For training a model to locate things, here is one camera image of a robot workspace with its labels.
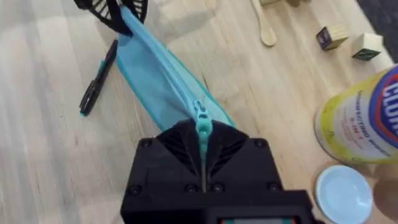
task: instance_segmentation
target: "wood grain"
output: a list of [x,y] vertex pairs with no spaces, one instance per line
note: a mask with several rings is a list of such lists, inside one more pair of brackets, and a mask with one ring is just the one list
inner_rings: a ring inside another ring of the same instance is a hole
[[[392,61],[384,52],[351,59],[352,41],[373,31],[355,0],[263,8],[278,36],[273,48],[258,40],[250,0],[153,0],[146,26],[207,82],[240,130],[270,142],[285,188],[312,194],[318,173],[335,163],[313,133],[317,108]],[[351,38],[324,52],[315,35],[333,24]],[[90,116],[79,116],[115,36],[72,0],[0,0],[0,223],[122,223],[136,144],[159,130],[116,67]],[[368,221],[389,222],[376,207]]]

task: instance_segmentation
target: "yellow canister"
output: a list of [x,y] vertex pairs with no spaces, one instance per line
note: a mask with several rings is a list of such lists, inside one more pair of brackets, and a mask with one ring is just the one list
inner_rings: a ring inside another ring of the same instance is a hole
[[398,162],[398,65],[330,98],[315,115],[324,150],[343,162]]

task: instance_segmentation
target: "blue fabric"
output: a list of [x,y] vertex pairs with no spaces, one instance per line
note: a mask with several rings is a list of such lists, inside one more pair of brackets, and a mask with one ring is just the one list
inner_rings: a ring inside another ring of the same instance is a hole
[[210,119],[234,126],[174,54],[148,32],[128,8],[122,7],[121,12],[134,36],[119,36],[117,64],[158,127],[164,131],[190,118],[197,122],[197,101],[206,108]]

